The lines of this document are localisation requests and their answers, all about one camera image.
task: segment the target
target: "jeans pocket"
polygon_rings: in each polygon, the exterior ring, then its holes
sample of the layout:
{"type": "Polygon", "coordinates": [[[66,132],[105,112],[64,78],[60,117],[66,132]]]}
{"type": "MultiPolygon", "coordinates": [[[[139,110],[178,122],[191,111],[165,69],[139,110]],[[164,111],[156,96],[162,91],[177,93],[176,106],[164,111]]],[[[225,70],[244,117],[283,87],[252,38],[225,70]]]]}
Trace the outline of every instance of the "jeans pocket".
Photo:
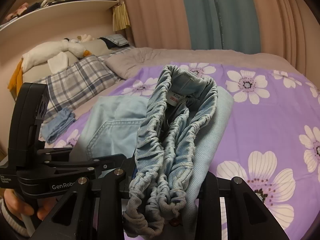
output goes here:
{"type": "Polygon", "coordinates": [[[87,146],[89,158],[124,154],[132,157],[137,145],[137,131],[142,119],[106,121],[95,132],[87,146]]]}

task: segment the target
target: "bed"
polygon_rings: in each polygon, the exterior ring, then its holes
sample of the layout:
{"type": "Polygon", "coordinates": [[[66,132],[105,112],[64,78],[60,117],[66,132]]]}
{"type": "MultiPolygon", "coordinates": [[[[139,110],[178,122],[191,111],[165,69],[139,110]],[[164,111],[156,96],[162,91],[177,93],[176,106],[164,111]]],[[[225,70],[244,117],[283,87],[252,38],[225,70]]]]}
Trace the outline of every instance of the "bed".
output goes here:
{"type": "Polygon", "coordinates": [[[76,143],[99,96],[150,95],[165,64],[210,76],[235,103],[209,171],[245,179],[291,240],[304,236],[320,210],[320,91],[306,77],[281,57],[231,50],[133,48],[101,59],[121,80],[76,109],[78,120],[54,147],[76,143]]]}

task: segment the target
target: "blue folded cloth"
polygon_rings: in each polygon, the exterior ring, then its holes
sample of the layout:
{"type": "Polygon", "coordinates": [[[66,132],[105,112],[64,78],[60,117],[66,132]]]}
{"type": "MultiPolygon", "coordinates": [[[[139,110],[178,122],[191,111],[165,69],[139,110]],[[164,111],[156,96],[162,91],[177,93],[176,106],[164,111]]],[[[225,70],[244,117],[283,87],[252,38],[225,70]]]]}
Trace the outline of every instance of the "blue folded cloth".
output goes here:
{"type": "Polygon", "coordinates": [[[75,114],[67,107],[60,110],[55,118],[41,127],[41,135],[49,144],[55,142],[75,121],[75,114]]]}

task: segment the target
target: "hand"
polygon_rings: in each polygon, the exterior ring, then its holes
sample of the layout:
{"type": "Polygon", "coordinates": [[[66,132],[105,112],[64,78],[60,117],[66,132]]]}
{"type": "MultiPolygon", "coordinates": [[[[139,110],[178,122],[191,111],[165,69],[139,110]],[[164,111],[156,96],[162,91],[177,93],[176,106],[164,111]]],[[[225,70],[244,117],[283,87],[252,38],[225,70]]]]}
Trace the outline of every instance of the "hand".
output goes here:
{"type": "MultiPolygon", "coordinates": [[[[4,201],[8,210],[20,220],[22,220],[21,214],[26,216],[32,216],[34,214],[33,208],[18,198],[14,194],[13,189],[6,189],[4,191],[4,201]]],[[[43,206],[37,211],[37,217],[40,220],[44,220],[50,210],[54,207],[56,204],[56,199],[54,197],[44,198],[42,200],[42,204],[43,206]]]]}

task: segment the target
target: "ruffled denim waistband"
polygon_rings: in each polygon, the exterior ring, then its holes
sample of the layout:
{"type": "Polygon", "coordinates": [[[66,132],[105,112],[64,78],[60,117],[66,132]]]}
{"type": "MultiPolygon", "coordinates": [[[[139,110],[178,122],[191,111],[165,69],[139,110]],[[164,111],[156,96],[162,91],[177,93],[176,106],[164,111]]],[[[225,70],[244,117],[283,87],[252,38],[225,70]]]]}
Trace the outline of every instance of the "ruffled denim waistband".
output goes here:
{"type": "Polygon", "coordinates": [[[158,236],[164,219],[179,215],[193,171],[194,140],[212,118],[217,98],[212,78],[198,78],[174,65],[164,67],[137,134],[138,172],[130,183],[124,213],[127,233],[158,236]],[[176,106],[167,105],[168,93],[172,92],[182,95],[176,106]],[[145,194],[148,200],[143,215],[138,207],[145,194]]]}

